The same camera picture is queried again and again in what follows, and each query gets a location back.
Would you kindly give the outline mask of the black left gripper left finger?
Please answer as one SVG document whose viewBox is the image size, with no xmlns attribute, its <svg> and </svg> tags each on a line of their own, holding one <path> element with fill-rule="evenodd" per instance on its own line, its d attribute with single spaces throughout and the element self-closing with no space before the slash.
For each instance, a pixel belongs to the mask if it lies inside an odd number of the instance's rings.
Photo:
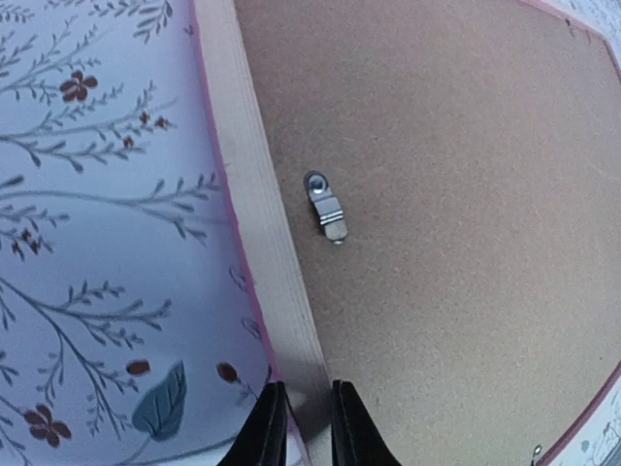
<svg viewBox="0 0 621 466">
<path fill-rule="evenodd" d="M 285 466 L 288 404 L 283 382 L 267 383 L 218 466 Z"/>
</svg>

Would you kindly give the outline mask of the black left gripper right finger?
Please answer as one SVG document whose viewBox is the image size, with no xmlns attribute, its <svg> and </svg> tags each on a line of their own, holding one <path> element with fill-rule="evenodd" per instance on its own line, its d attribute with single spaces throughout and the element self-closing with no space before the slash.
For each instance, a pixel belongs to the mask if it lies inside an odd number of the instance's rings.
<svg viewBox="0 0 621 466">
<path fill-rule="evenodd" d="M 354 384 L 349 381 L 332 382 L 331 448 L 333 465 L 401 465 L 383 441 Z"/>
</svg>

